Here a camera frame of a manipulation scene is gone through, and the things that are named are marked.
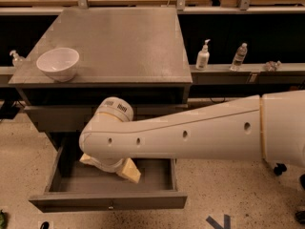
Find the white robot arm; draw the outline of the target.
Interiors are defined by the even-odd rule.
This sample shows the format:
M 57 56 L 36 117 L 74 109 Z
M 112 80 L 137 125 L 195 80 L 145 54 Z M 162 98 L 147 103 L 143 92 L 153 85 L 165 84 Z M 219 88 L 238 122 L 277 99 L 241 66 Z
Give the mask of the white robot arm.
M 133 119 L 132 107 L 106 98 L 79 137 L 98 163 L 123 158 L 265 160 L 305 164 L 305 91 L 254 95 L 208 107 Z

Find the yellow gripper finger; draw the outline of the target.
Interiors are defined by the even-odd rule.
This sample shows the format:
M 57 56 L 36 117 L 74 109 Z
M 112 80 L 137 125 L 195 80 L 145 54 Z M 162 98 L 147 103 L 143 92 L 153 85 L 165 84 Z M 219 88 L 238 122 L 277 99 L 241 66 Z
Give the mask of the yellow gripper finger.
M 83 155 L 80 157 L 79 161 L 80 161 L 81 163 L 83 163 L 83 164 L 86 164 L 86 165 L 91 165 L 91 166 L 94 165 L 94 163 L 93 163 L 93 161 L 92 161 L 92 158 L 91 158 L 90 156 L 86 155 L 86 154 L 83 154 Z
M 131 158 L 126 158 L 116 173 L 133 183 L 138 183 L 141 177 L 141 173 Z

